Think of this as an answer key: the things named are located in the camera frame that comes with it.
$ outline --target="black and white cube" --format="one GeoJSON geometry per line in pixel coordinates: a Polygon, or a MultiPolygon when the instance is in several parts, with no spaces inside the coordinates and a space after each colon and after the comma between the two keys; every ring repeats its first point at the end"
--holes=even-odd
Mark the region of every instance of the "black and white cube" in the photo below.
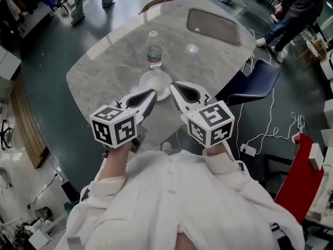
{"type": "Polygon", "coordinates": [[[186,115],[187,132],[206,148],[229,139],[235,117],[223,101],[186,115]]]}
{"type": "Polygon", "coordinates": [[[135,113],[102,106],[89,118],[95,140],[112,148],[117,148],[137,137],[135,113]]]}

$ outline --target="marble table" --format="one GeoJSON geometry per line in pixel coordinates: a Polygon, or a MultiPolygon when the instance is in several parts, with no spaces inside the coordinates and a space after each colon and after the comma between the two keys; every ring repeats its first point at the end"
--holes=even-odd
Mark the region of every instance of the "marble table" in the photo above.
{"type": "MultiPolygon", "coordinates": [[[[228,83],[255,48],[253,36],[235,18],[208,0],[162,3],[110,32],[67,73],[69,89],[88,122],[91,113],[128,94],[150,70],[146,42],[148,33],[153,30],[158,31],[163,41],[161,70],[174,81],[200,84],[212,95],[228,83]],[[186,20],[191,8],[235,21],[240,44],[233,45],[190,32],[186,20]],[[189,44],[196,45],[198,52],[189,52],[189,44]]],[[[157,102],[143,122],[148,132],[141,152],[155,149],[174,133],[183,124],[180,115],[170,96],[157,102]]]]}

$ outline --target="dark floor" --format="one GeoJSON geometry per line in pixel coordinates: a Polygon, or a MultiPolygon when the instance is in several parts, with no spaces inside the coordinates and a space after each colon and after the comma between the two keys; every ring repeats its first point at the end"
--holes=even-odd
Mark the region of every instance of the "dark floor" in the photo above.
{"type": "MultiPolygon", "coordinates": [[[[94,178],[102,161],[103,147],[94,141],[90,127],[75,104],[67,86],[66,73],[97,41],[137,15],[148,1],[150,0],[116,0],[110,9],[103,10],[100,0],[84,0],[86,18],[77,27],[71,27],[70,17],[63,17],[57,12],[35,29],[31,34],[33,36],[29,36],[33,38],[31,48],[23,55],[21,65],[27,99],[46,145],[77,190],[81,190],[94,178]]],[[[245,27],[261,33],[269,30],[270,26],[266,22],[240,6],[229,7],[217,0],[211,1],[235,16],[245,27]]],[[[267,3],[258,4],[255,0],[250,0],[249,8],[266,20],[270,19],[273,11],[267,8],[267,3]]],[[[255,59],[269,61],[265,49],[257,48],[254,54],[255,59]]],[[[274,57],[272,64],[278,66],[274,57]]],[[[274,127],[279,127],[279,134],[286,136],[293,121],[291,112],[294,111],[296,115],[305,116],[311,138],[322,145],[320,130],[327,128],[323,114],[326,97],[316,72],[312,67],[303,70],[302,61],[294,60],[292,54],[280,68],[270,133],[274,127]]],[[[245,104],[239,124],[238,145],[265,132],[271,102],[272,96],[245,104]]],[[[231,110],[237,119],[240,106],[234,106],[231,110]]],[[[182,147],[191,149],[192,139],[186,133],[179,132],[178,137],[182,147]]],[[[229,144],[237,157],[235,138],[236,129],[229,144]]],[[[260,140],[250,145],[258,149],[260,140]]],[[[264,140],[262,149],[262,153],[290,159],[295,151],[296,146],[291,140],[272,138],[264,140]]],[[[262,170],[261,157],[262,155],[256,158],[241,156],[257,179],[262,170]]]]}

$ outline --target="water bottle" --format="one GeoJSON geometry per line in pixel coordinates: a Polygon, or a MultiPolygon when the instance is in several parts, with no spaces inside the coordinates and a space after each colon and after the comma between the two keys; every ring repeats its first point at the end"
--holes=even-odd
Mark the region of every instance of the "water bottle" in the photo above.
{"type": "Polygon", "coordinates": [[[147,57],[151,69],[159,69],[162,65],[162,48],[157,31],[149,33],[147,41],[147,57]]]}

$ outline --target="white sleeve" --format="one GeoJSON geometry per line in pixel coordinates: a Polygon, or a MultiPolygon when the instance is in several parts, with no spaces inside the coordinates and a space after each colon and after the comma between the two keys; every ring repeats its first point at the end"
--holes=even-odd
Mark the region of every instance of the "white sleeve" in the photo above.
{"type": "Polygon", "coordinates": [[[231,161],[226,153],[207,156],[206,151],[204,151],[203,157],[213,175],[258,209],[270,224],[271,231],[278,244],[285,244],[290,240],[294,249],[304,250],[305,242],[302,227],[289,211],[273,201],[258,181],[245,173],[247,168],[244,163],[231,161]],[[285,234],[287,238],[282,238],[280,233],[285,234]]]}
{"type": "Polygon", "coordinates": [[[56,250],[68,250],[67,238],[69,237],[80,237],[81,244],[85,246],[96,222],[123,188],[125,181],[126,177],[121,176],[103,179],[100,182],[93,181],[83,188],[80,203],[72,209],[67,220],[66,232],[58,243],[56,250]]]}

